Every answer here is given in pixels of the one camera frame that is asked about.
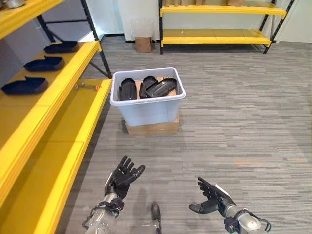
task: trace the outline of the gray carpet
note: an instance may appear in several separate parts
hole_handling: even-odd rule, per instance
[[[83,234],[81,222],[101,200],[103,184],[124,155],[147,169],[128,193],[117,234],[150,220],[161,207],[164,234],[226,234],[218,212],[188,209],[204,201],[201,176],[240,207],[272,223],[273,234],[312,233],[311,44],[167,46],[137,53],[105,38],[112,72],[175,67],[187,96],[174,136],[130,136],[106,103],[68,198],[58,234]],[[101,65],[99,56],[93,59]],[[89,67],[84,77],[101,78]]]

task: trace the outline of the metal shelving unit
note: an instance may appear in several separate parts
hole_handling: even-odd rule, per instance
[[[246,6],[227,6],[226,1],[216,0],[214,5],[165,6],[158,0],[160,54],[165,44],[263,44],[264,54],[281,28],[294,0],[290,0],[286,10],[277,8],[275,0],[270,2],[246,2]],[[168,13],[231,13],[265,15],[259,30],[243,29],[163,29],[163,14]],[[281,16],[281,20],[270,38],[262,34],[269,15]]]
[[[24,7],[1,10],[0,22],[11,19],[22,26],[31,17],[38,17],[51,42],[55,42],[54,37],[60,38],[48,29],[49,22],[41,14],[60,2],[28,0]],[[43,93],[8,96],[0,91],[0,234],[54,233],[110,93],[111,79],[79,79],[96,52],[100,52],[106,72],[95,67],[111,78],[86,2],[81,3],[87,18],[70,21],[88,22],[95,41],[79,43],[74,53],[55,54],[63,57],[65,63],[58,71],[22,69],[10,80],[25,76],[46,78],[49,87]],[[13,31],[8,25],[0,24],[2,37]],[[35,59],[43,56],[48,54],[42,51]],[[100,88],[75,88],[82,82]]]
[[[41,24],[43,30],[45,31],[47,37],[49,38],[49,40],[52,42],[56,42],[54,37],[60,41],[63,41],[62,38],[60,36],[58,36],[57,34],[53,33],[51,30],[49,30],[48,28],[48,24],[51,24],[51,23],[75,23],[75,22],[87,22],[90,26],[90,29],[93,33],[93,37],[95,39],[95,41],[100,41],[99,38],[98,38],[98,34],[96,32],[96,28],[94,27],[94,24],[93,24],[93,21],[92,21],[92,18],[91,18],[91,15],[90,15],[90,11],[89,11],[89,8],[88,8],[88,5],[87,5],[87,2],[86,0],[80,0],[81,2],[81,5],[83,7],[83,11],[86,15],[86,18],[85,19],[69,19],[69,20],[56,20],[56,21],[45,21],[42,17],[42,15],[39,15],[37,16],[37,19],[39,21],[39,23]],[[105,76],[107,76],[109,79],[112,78],[112,73],[109,69],[109,66],[108,66],[108,63],[107,63],[107,60],[106,60],[106,57],[105,57],[105,54],[103,52],[103,49],[101,49],[99,51],[99,54],[101,56],[101,59],[102,59],[102,62],[104,64],[104,67],[106,69],[106,72],[104,72],[102,69],[100,69],[97,65],[95,65],[94,63],[92,62],[89,62],[90,65],[92,65],[94,68],[96,68],[99,72],[101,72],[102,74],[104,74]]]

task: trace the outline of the metal forearm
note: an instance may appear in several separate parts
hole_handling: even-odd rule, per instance
[[[229,205],[225,209],[226,217],[235,217],[235,215],[241,210],[241,208],[235,205]],[[260,221],[248,213],[242,213],[241,215],[239,215],[237,217],[237,221],[239,223],[240,234],[264,233]]]
[[[117,198],[117,194],[109,193],[105,196],[103,201],[110,203],[113,199]],[[89,221],[89,229],[86,234],[110,233],[112,223],[115,219],[115,214],[105,209],[95,210],[93,216]]]

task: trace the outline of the plastic storage bin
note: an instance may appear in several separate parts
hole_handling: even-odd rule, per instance
[[[143,80],[147,76],[173,77],[177,80],[176,96],[155,97],[139,100],[119,100],[119,87],[126,78]],[[180,101],[186,92],[176,68],[156,68],[147,70],[122,71],[113,75],[110,103],[118,107],[129,126],[171,122],[176,119]]]

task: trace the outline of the black foot-shaped part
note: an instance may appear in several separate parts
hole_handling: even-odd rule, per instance
[[[160,222],[161,220],[160,208],[156,203],[152,204],[151,213],[152,213],[152,220],[158,220]]]

